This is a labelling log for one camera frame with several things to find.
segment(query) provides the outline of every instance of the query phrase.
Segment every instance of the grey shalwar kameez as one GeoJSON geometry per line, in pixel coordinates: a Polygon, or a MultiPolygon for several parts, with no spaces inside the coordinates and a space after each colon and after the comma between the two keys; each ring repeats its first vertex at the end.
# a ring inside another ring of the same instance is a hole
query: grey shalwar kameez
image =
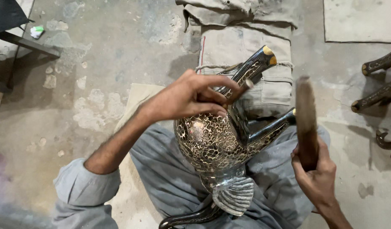
{"type": "MultiPolygon", "coordinates": [[[[319,127],[318,133],[330,145],[328,132],[319,127]]],[[[290,153],[296,144],[296,127],[290,127],[246,164],[247,174],[256,186],[253,201],[243,216],[235,218],[225,213],[215,221],[185,228],[294,229],[300,226],[313,205],[297,184],[290,164],[290,153]]],[[[174,133],[152,125],[130,153],[147,194],[163,216],[188,214],[212,201],[197,172],[180,153],[174,133]]],[[[60,169],[54,180],[58,200],[53,223],[60,229],[117,228],[111,217],[112,207],[104,203],[118,191],[119,171],[93,174],[84,168],[84,161],[73,160],[60,169]]]]}

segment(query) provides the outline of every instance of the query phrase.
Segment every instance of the black cloth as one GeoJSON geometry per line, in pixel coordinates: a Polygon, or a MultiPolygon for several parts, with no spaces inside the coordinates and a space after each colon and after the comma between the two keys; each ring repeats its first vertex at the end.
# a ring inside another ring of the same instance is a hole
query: black cloth
{"type": "Polygon", "coordinates": [[[0,32],[28,23],[16,0],[0,0],[0,32]]]}

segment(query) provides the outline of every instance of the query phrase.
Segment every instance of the grey trousers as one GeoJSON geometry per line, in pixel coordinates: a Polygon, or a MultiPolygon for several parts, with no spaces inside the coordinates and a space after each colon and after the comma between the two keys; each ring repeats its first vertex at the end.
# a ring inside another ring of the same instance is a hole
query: grey trousers
{"type": "MultiPolygon", "coordinates": [[[[318,133],[330,145],[330,135],[323,127],[318,128],[318,133]]],[[[290,163],[290,153],[296,144],[296,127],[289,127],[246,163],[247,175],[256,186],[253,201],[243,216],[235,219],[225,213],[215,221],[185,228],[299,227],[313,205],[297,184],[290,163]]],[[[180,153],[174,133],[152,125],[130,153],[147,194],[164,217],[189,214],[212,201],[197,171],[180,153]]]]}

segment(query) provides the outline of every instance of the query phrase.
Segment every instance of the red stripe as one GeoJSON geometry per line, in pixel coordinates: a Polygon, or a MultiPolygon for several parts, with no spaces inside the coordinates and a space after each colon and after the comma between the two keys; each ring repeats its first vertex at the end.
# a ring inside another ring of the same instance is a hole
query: red stripe
{"type": "Polygon", "coordinates": [[[200,66],[203,65],[204,44],[205,44],[205,36],[204,36],[204,40],[203,40],[203,51],[202,51],[202,53],[201,53],[201,65],[200,65],[200,66]]]}

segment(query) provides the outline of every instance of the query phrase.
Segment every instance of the hand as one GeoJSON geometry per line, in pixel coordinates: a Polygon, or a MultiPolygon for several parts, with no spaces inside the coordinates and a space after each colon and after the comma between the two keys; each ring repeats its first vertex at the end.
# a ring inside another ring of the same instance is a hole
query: hand
{"type": "Polygon", "coordinates": [[[226,86],[240,90],[238,84],[224,75],[197,75],[188,69],[180,78],[153,96],[141,108],[151,122],[180,119],[202,113],[225,116],[222,106],[227,99],[212,86],[226,86]]]}
{"type": "Polygon", "coordinates": [[[292,167],[296,181],[309,200],[321,211],[325,207],[338,206],[334,194],[336,164],[330,159],[327,145],[317,136],[319,143],[319,160],[316,170],[305,172],[300,164],[299,146],[291,153],[292,167]]]}

